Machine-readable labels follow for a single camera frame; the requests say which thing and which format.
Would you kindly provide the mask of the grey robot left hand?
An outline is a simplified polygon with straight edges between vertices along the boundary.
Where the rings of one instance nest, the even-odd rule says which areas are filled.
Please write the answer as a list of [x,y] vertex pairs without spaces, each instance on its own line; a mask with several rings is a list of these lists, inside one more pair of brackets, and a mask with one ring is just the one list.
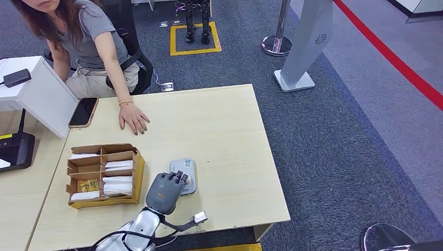
[[146,195],[146,206],[164,215],[171,214],[190,178],[182,171],[158,174]]

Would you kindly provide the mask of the person's left hand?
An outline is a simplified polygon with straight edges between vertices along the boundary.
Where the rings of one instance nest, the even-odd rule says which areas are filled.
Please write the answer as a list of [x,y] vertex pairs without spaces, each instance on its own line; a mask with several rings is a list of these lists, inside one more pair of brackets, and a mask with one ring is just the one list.
[[144,134],[147,131],[148,117],[131,101],[119,104],[119,126],[121,130],[128,126],[134,135]]

